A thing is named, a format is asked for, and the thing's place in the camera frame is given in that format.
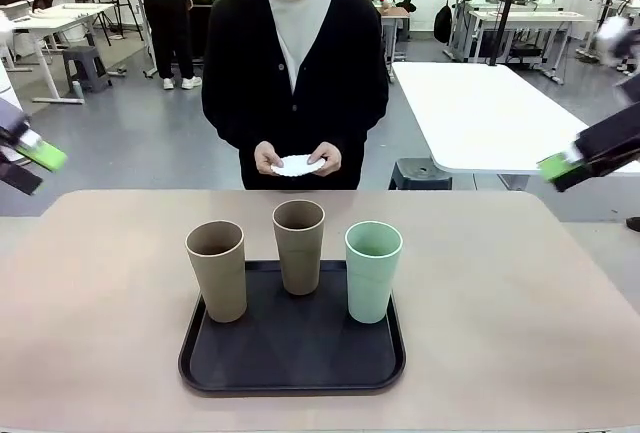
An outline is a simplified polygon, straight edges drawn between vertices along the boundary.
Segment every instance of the cup rim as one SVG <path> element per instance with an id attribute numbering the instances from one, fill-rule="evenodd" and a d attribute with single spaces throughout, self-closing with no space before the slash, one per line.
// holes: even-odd
<path id="1" fill-rule="evenodd" d="M 280 209 L 280 207 L 282 207 L 282 206 L 284 206 L 284 205 L 287 205 L 287 204 L 289 204 L 289 203 L 311 203 L 312 205 L 315 205 L 315 206 L 317 206 L 318 208 L 320 208 L 320 211 L 322 211 L 322 218 L 320 218 L 320 221 L 318 221 L 315 225 L 313 225 L 313 226 L 309 226 L 308 228 L 297 228 L 297 229 L 293 229 L 293 228 L 287 228 L 286 226 L 282 226 L 280 223 L 278 223 L 278 222 L 276 221 L 276 211 L 278 211 L 278 210 Z M 316 203 L 315 201 L 311 201 L 311 200 L 304 200 L 304 199 L 300 199 L 300 198 L 298 198 L 298 199 L 296 199 L 296 200 L 288 200 L 288 201 L 285 201 L 284 203 L 280 203 L 278 206 L 276 206 L 276 207 L 273 209 L 273 212 L 271 213 L 271 220 L 273 221 L 273 224 L 274 224 L 274 225 L 277 225 L 277 227 L 278 227 L 278 228 L 280 228 L 280 229 L 282 229 L 282 230 L 284 230 L 284 231 L 293 231 L 293 232 L 296 232 L 296 231 L 297 231 L 297 232 L 303 232 L 303 231 L 310 231 L 310 230 L 313 230 L 314 228 L 317 228 L 317 227 L 318 227 L 318 225 L 321 225 L 321 224 L 324 222 L 326 215 L 327 215 L 327 212 L 326 212 L 326 211 L 324 211 L 324 208 L 322 208 L 322 206 L 321 206 L 321 205 L 319 205 L 318 203 Z"/>
<path id="2" fill-rule="evenodd" d="M 360 253 L 358 250 L 356 250 L 353 246 L 351 246 L 351 243 L 349 242 L 349 233 L 351 232 L 351 230 L 353 230 L 354 228 L 361 226 L 361 225 L 382 225 L 382 226 L 386 226 L 387 228 L 392 229 L 396 235 L 398 235 L 398 238 L 400 238 L 400 245 L 398 245 L 398 248 L 396 248 L 393 252 L 387 254 L 387 255 L 382 255 L 382 256 L 373 256 L 373 255 L 366 255 L 364 253 Z M 398 231 L 398 229 L 394 226 L 391 226 L 389 223 L 384 223 L 382 221 L 361 221 L 359 223 L 356 223 L 355 225 L 351 225 L 351 227 L 347 230 L 347 232 L 344 234 L 344 242 L 347 245 L 347 248 L 349 248 L 349 250 L 351 250 L 353 253 L 355 253 L 358 256 L 361 256 L 362 258 L 370 258 L 372 260 L 384 260 L 386 258 L 391 258 L 395 255 L 398 254 L 398 252 L 400 252 L 402 250 L 402 247 L 404 245 L 404 238 L 402 237 L 402 234 Z"/>
<path id="3" fill-rule="evenodd" d="M 238 243 L 233 247 L 228 249 L 227 251 L 223 252 L 223 253 L 217 253 L 215 255 L 203 255 L 202 253 L 197 253 L 195 251 L 193 251 L 191 248 L 189 248 L 189 237 L 191 236 L 191 234 L 196 231 L 198 228 L 202 228 L 203 226 L 207 226 L 207 225 L 212 225 L 212 224 L 217 224 L 217 223 L 226 223 L 227 225 L 233 225 L 236 228 L 238 228 L 240 230 L 240 240 L 238 241 Z M 201 225 L 196 226 L 193 230 L 191 230 L 189 232 L 189 234 L 187 235 L 187 237 L 184 240 L 184 246 L 187 249 L 187 251 L 189 253 L 191 253 L 194 256 L 197 256 L 199 258 L 216 258 L 219 256 L 224 256 L 224 255 L 228 255 L 229 253 L 237 250 L 238 248 L 240 248 L 240 245 L 242 245 L 244 243 L 244 230 L 242 229 L 242 227 L 240 225 L 238 225 L 237 223 L 234 223 L 233 221 L 227 221 L 227 220 L 216 220 L 216 221 L 208 221 L 207 223 L 203 223 Z"/>

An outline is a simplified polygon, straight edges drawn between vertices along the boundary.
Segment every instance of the white shirt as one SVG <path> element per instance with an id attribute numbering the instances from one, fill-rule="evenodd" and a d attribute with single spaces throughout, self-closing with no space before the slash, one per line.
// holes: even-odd
<path id="1" fill-rule="evenodd" d="M 269 0 L 269 4 L 287 62 L 291 91 L 295 91 L 300 65 L 318 37 L 331 0 Z"/>

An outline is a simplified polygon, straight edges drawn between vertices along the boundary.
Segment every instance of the brown cup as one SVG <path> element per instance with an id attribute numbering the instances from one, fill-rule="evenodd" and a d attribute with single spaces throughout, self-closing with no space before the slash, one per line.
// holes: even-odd
<path id="1" fill-rule="evenodd" d="M 186 246 L 211 319 L 240 318 L 247 309 L 242 229 L 228 221 L 206 223 L 187 236 Z"/>
<path id="2" fill-rule="evenodd" d="M 320 281 L 324 210 L 313 201 L 292 200 L 273 212 L 282 281 L 292 295 L 313 293 Z"/>

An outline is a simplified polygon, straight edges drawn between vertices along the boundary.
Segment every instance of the black cardigan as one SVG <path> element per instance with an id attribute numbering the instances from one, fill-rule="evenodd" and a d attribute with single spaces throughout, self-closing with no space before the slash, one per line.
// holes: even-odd
<path id="1" fill-rule="evenodd" d="M 341 175 L 359 180 L 367 131 L 384 116 L 388 98 L 380 15 L 368 0 L 331 1 L 294 93 L 269 0 L 215 3 L 203 107 L 220 137 L 240 151 L 245 186 L 257 174 L 253 153 L 261 141 L 281 157 L 328 141 L 342 152 Z"/>

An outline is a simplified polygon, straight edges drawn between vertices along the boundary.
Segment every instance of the black pole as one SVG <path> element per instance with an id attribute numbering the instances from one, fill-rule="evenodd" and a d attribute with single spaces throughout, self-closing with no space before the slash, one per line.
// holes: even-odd
<path id="1" fill-rule="evenodd" d="M 496 66 L 498 61 L 498 55 L 500 54 L 500 45 L 502 44 L 502 38 L 504 38 L 504 31 L 507 29 L 507 20 L 509 19 L 509 13 L 511 12 L 511 3 L 513 0 L 504 0 L 504 10 L 500 18 L 500 27 L 498 33 L 494 39 L 493 53 L 491 53 L 491 61 L 489 66 Z"/>

